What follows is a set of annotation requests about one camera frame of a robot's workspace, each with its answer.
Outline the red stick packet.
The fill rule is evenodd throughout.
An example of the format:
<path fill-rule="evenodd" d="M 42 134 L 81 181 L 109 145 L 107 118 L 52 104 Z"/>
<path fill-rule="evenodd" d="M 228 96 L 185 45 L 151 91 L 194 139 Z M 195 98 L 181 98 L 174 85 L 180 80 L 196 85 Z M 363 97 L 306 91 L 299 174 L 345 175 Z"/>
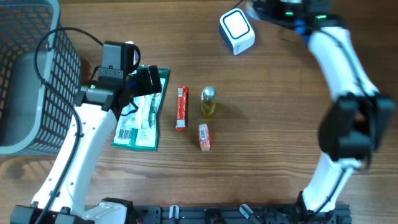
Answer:
<path fill-rule="evenodd" d="M 175 129 L 183 131 L 187 127 L 188 91 L 187 86 L 178 87 L 177 123 Z"/>

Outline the yellow liquid small bottle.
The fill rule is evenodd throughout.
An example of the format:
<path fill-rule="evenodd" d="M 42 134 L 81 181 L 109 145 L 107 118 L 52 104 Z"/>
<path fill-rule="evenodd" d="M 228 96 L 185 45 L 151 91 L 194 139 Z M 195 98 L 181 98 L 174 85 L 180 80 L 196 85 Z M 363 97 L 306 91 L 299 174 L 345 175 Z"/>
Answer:
<path fill-rule="evenodd" d="M 210 117 L 215 113 L 216 90 L 213 86 L 206 86 L 201 93 L 201 112 Z"/>

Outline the red white carton cup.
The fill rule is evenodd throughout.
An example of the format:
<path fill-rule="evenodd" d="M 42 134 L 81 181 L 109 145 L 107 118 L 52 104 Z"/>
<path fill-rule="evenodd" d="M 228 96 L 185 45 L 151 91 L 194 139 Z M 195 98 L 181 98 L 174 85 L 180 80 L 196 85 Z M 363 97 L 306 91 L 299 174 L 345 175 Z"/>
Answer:
<path fill-rule="evenodd" d="M 200 148 L 202 151 L 209 151 L 210 145 L 210 134 L 207 124 L 200 124 L 198 127 Z"/>

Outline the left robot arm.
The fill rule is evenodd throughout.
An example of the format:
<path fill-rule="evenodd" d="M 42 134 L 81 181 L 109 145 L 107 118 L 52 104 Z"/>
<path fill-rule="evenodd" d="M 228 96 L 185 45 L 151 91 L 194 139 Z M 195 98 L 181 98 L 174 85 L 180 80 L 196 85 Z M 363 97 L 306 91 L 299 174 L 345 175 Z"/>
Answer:
<path fill-rule="evenodd" d="M 120 55 L 105 61 L 99 78 L 82 85 L 73 108 L 61 150 L 47 181 L 29 206 L 17 205 L 11 223 L 140 223 L 141 216 L 132 201 L 104 198 L 90 210 L 85 208 L 89 181 L 105 140 L 123 116 L 122 109 L 134 97 L 162 90 L 159 69 L 143 67 L 137 60 L 139 49 L 118 43 Z"/>

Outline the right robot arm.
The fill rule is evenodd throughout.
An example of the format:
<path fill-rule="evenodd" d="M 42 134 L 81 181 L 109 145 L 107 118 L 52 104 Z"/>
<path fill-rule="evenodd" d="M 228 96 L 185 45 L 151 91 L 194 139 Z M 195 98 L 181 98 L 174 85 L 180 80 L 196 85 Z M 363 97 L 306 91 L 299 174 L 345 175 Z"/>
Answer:
<path fill-rule="evenodd" d="M 307 220 L 335 208 L 356 170 L 368 169 L 392 118 L 395 103 L 366 75 L 345 20 L 329 1 L 255 0 L 248 14 L 301 35 L 317 60 L 333 104 L 318 129 L 320 160 L 300 195 Z"/>

